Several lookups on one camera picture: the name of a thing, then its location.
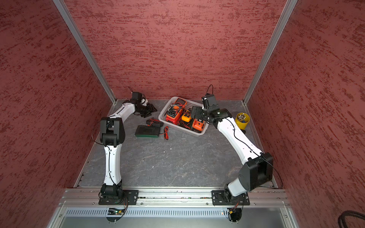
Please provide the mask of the orange grey multimeter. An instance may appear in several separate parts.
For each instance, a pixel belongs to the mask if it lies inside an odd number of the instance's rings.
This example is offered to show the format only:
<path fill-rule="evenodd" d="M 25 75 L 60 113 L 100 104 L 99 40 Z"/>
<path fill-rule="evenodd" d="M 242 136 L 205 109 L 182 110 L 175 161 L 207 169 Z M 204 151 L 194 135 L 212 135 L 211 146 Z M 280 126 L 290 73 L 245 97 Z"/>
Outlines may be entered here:
<path fill-rule="evenodd" d="M 171 104 L 171 107 L 169 110 L 174 110 L 174 109 L 177 109 L 177 110 L 182 110 L 182 109 L 185 109 L 185 106 L 187 104 L 187 101 L 182 99 L 182 98 L 178 98 L 174 103 Z"/>

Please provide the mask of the yellow multimeter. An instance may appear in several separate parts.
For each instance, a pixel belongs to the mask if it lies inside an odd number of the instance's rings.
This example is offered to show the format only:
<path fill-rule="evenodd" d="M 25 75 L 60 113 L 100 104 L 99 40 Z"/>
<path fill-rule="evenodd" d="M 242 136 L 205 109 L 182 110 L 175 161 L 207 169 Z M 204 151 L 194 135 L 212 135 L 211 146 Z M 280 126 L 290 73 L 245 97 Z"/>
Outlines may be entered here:
<path fill-rule="evenodd" d="M 189 123 L 191 119 L 192 119 L 191 110 L 185 110 L 184 113 L 182 114 L 181 120 L 183 122 Z"/>

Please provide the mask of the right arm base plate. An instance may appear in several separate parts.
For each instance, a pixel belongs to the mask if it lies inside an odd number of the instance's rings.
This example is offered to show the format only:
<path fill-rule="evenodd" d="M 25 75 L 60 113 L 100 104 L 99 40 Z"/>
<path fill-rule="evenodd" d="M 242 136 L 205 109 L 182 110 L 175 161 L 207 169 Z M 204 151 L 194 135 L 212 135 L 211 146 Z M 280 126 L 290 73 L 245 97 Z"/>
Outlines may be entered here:
<path fill-rule="evenodd" d="M 250 205 L 249 196 L 243 193 L 238 196 L 230 195 L 228 190 L 211 191 L 212 203 L 214 206 L 248 206 Z"/>

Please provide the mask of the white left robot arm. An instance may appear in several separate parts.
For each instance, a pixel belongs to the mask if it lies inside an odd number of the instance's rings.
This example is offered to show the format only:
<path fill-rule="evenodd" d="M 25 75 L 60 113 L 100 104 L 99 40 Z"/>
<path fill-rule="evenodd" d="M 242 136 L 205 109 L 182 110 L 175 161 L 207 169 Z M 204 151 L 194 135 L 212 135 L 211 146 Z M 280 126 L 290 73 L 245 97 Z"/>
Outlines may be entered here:
<path fill-rule="evenodd" d="M 132 97 L 108 117 L 100 121 L 100 143 L 106 154 L 106 173 L 104 183 L 99 193 L 99 204 L 122 204 L 125 196 L 122 189 L 120 172 L 120 155 L 125 141 L 124 122 L 132 114 L 143 118 L 149 117 L 156 109 L 148 102 L 145 95 L 132 92 Z"/>

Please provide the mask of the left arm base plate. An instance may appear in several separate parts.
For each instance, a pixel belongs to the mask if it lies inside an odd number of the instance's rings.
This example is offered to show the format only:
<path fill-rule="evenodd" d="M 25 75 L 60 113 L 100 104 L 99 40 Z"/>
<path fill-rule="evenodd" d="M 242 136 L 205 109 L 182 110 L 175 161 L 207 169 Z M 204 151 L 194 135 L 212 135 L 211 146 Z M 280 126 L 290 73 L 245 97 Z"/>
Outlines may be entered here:
<path fill-rule="evenodd" d="M 99 205 L 136 205 L 139 196 L 138 190 L 102 191 L 99 196 Z"/>

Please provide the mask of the orange multimeter with probes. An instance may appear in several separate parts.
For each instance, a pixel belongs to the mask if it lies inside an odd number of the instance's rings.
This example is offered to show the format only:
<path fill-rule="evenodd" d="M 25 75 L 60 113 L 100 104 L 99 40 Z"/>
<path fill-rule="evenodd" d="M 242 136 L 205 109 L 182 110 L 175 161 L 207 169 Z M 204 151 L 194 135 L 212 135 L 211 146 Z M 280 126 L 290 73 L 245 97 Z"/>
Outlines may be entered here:
<path fill-rule="evenodd" d="M 205 121 L 201 119 L 194 119 L 192 124 L 192 130 L 197 133 L 201 133 L 205 128 Z"/>

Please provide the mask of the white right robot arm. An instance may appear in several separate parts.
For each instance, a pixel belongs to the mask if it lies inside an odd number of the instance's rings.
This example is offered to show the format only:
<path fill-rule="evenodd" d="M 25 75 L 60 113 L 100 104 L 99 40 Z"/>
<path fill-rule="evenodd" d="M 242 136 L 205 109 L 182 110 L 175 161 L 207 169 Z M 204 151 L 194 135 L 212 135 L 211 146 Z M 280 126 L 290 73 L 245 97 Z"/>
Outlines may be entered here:
<path fill-rule="evenodd" d="M 273 178 L 273 156 L 263 153 L 238 127 L 232 114 L 220 108 L 213 94 L 202 97 L 202 107 L 194 108 L 192 116 L 213 125 L 234 148 L 242 163 L 238 177 L 227 184 L 227 197 L 235 198 L 269 182 Z"/>

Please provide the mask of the bright red multimeter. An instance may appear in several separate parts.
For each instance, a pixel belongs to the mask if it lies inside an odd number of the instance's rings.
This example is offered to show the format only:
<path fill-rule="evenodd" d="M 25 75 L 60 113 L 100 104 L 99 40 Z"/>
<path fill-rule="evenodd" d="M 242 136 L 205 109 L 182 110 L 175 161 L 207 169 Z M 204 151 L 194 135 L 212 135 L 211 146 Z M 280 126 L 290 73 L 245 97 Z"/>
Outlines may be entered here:
<path fill-rule="evenodd" d="M 181 117 L 181 111 L 177 109 L 169 110 L 166 113 L 166 121 L 174 125 L 176 125 L 179 122 L 180 117 Z"/>

